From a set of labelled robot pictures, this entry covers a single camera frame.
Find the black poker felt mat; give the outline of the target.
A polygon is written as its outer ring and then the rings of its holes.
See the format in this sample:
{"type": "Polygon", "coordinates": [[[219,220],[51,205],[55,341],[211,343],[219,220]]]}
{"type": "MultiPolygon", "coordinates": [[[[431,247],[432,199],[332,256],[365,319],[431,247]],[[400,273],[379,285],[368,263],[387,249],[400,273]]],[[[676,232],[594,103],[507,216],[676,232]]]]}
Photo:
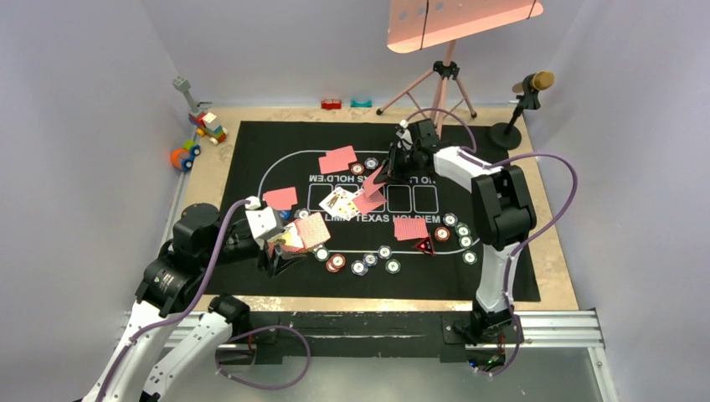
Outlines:
{"type": "MultiPolygon", "coordinates": [[[[229,175],[219,208],[225,211],[237,200],[294,188],[295,210],[316,212],[335,187],[356,192],[364,181],[363,175],[349,171],[322,174],[322,156],[350,146],[359,162],[382,160],[394,138],[393,123],[245,121],[239,126],[229,154],[229,175]]],[[[448,179],[429,176],[386,186],[382,192],[385,203],[368,214],[349,220],[326,215],[331,236],[326,247],[352,263],[386,245],[400,264],[399,272],[388,273],[383,263],[378,263],[362,276],[354,275],[349,267],[331,273],[322,261],[307,257],[278,276],[268,277],[254,260],[244,260],[217,267],[208,292],[471,301],[479,286],[481,264],[464,262],[456,235],[445,242],[435,241],[433,255],[417,250],[412,240],[399,241],[394,235],[394,220],[398,217],[423,219],[428,231],[440,227],[447,214],[472,224],[469,193],[448,179]]]]}

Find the red playing card box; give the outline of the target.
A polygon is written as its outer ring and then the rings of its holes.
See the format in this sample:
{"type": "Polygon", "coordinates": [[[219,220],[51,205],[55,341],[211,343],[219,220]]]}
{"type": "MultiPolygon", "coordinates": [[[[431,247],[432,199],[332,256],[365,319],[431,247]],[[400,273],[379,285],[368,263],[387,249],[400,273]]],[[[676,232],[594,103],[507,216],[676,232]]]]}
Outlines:
{"type": "Polygon", "coordinates": [[[285,227],[285,232],[267,242],[267,250],[272,255],[275,248],[285,253],[302,254],[324,245],[331,238],[321,213],[309,214],[296,219],[285,227]]]}

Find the red toy block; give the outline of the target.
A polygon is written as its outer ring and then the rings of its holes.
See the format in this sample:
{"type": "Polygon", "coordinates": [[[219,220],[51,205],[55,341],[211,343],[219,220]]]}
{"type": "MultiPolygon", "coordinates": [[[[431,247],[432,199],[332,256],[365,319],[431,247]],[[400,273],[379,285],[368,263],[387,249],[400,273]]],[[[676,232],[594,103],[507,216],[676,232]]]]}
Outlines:
{"type": "Polygon", "coordinates": [[[342,101],[337,98],[329,98],[321,100],[321,108],[323,110],[340,110],[342,108],[342,101]]]}

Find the colourful toy block train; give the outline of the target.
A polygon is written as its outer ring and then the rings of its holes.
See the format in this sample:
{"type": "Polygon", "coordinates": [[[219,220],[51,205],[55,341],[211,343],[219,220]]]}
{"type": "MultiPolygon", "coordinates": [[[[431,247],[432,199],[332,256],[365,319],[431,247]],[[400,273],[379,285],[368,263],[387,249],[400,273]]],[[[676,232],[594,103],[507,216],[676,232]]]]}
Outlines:
{"type": "Polygon", "coordinates": [[[190,93],[191,85],[189,81],[178,75],[172,80],[175,90],[180,92],[188,103],[188,120],[195,126],[199,137],[207,137],[215,146],[225,142],[228,131],[224,128],[221,120],[208,109],[201,108],[190,93]]]}

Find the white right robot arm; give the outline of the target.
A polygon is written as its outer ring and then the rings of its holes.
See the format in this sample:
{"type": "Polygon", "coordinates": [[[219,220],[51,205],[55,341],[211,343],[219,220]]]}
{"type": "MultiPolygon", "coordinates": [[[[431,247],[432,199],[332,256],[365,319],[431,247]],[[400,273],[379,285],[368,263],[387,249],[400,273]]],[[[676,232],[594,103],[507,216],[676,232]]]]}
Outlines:
{"type": "Polygon", "coordinates": [[[481,279],[469,324],[454,330],[471,343],[495,340],[513,323],[516,257],[537,224],[524,173],[442,140],[431,119],[402,120],[396,135],[377,182],[404,183],[415,174],[429,173],[471,195],[473,228],[483,246],[481,279]]]}

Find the orange toy wheel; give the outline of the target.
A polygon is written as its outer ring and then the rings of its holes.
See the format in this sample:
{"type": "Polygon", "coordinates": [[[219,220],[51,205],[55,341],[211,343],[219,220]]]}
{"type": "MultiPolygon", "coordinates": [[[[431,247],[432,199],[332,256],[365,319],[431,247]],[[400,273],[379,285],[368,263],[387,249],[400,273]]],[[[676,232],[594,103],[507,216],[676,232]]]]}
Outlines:
{"type": "Polygon", "coordinates": [[[188,172],[193,168],[196,157],[201,154],[201,147],[192,140],[184,142],[183,146],[172,151],[171,164],[181,172],[188,172]]]}

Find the gold microphone on stand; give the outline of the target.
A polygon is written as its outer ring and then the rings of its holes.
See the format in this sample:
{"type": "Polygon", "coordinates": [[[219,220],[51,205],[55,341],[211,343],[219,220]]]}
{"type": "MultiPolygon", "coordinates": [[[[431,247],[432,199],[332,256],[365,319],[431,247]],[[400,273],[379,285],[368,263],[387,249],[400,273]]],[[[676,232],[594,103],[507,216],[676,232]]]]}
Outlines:
{"type": "Polygon", "coordinates": [[[539,93],[552,87],[555,80],[553,72],[541,70],[526,76],[512,87],[512,92],[516,94],[517,105],[511,119],[508,123],[496,123],[489,130],[490,140],[496,147],[510,151],[520,146],[522,133],[516,127],[517,120],[524,111],[535,111],[541,107],[539,93]]]}

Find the pink music stand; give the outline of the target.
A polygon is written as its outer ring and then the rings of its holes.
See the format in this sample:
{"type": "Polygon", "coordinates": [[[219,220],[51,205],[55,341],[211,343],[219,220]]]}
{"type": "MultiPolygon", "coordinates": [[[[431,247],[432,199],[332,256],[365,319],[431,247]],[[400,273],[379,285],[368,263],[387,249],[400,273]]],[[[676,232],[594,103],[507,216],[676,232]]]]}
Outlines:
{"type": "Polygon", "coordinates": [[[418,112],[433,119],[436,132],[443,127],[447,90],[450,84],[458,87],[472,118],[477,111],[472,105],[466,88],[459,82],[459,67],[453,60],[458,39],[500,28],[541,15],[544,11],[539,1],[533,0],[395,0],[389,3],[388,49],[396,54],[415,51],[444,44],[445,57],[434,62],[432,67],[398,93],[392,100],[376,110],[382,115],[394,103],[407,96],[414,99],[411,91],[430,76],[437,74],[434,101],[430,109],[424,110],[415,104],[418,112]]]}

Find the red triangular dealer button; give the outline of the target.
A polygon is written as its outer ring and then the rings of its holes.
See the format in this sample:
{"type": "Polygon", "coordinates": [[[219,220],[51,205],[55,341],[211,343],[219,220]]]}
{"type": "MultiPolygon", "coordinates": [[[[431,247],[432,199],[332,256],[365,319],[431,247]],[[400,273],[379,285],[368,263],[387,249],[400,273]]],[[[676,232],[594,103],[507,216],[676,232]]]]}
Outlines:
{"type": "Polygon", "coordinates": [[[431,238],[425,238],[425,239],[420,240],[414,246],[414,248],[417,251],[419,251],[423,254],[426,254],[426,255],[434,255],[435,254],[435,248],[434,248],[434,244],[432,243],[431,238]]]}

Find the red poker chip stack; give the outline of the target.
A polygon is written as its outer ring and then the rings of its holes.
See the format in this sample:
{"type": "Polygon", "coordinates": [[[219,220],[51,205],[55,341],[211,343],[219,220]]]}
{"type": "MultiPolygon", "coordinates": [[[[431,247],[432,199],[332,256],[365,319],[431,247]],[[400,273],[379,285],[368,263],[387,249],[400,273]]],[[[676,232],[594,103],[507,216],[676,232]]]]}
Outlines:
{"type": "Polygon", "coordinates": [[[342,254],[332,255],[326,262],[326,269],[331,273],[338,273],[346,265],[346,258],[342,254]]]}

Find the teal toy block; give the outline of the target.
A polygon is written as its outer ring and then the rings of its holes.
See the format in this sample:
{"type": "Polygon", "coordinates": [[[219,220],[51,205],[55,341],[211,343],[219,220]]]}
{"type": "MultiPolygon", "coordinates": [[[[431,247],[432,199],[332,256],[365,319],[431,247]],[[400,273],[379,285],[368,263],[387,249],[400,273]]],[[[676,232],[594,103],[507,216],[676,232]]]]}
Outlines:
{"type": "Polygon", "coordinates": [[[370,99],[352,98],[350,106],[352,108],[371,108],[373,106],[373,102],[370,99]]]}

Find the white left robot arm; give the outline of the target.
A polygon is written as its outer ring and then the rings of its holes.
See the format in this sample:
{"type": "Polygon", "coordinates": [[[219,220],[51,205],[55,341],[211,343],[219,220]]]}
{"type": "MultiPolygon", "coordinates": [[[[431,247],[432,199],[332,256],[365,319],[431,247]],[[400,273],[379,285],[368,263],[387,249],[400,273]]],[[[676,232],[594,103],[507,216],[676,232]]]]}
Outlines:
{"type": "Polygon", "coordinates": [[[218,265],[255,259],[274,276],[301,256],[269,241],[287,234],[279,212],[258,198],[232,204],[222,214],[212,204],[186,207],[172,236],[144,270],[129,322],[108,364],[85,401],[168,401],[194,364],[215,358],[225,343],[254,340],[282,325],[254,327],[250,307],[230,295],[216,296],[187,336],[168,353],[167,341],[195,309],[218,265]]]}

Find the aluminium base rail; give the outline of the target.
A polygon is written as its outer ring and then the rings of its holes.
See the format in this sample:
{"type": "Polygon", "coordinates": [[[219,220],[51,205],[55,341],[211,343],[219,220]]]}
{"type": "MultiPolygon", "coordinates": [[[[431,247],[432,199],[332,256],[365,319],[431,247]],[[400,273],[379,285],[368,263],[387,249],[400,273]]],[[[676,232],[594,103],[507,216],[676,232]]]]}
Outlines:
{"type": "Polygon", "coordinates": [[[225,343],[256,363],[278,363],[284,356],[346,358],[431,358],[465,361],[493,377],[507,368],[522,347],[592,347],[602,343],[599,325],[583,312],[524,312],[513,308],[513,323],[489,342],[471,343],[455,332],[470,322],[471,311],[429,312],[250,312],[254,327],[282,325],[254,340],[225,343]]]}

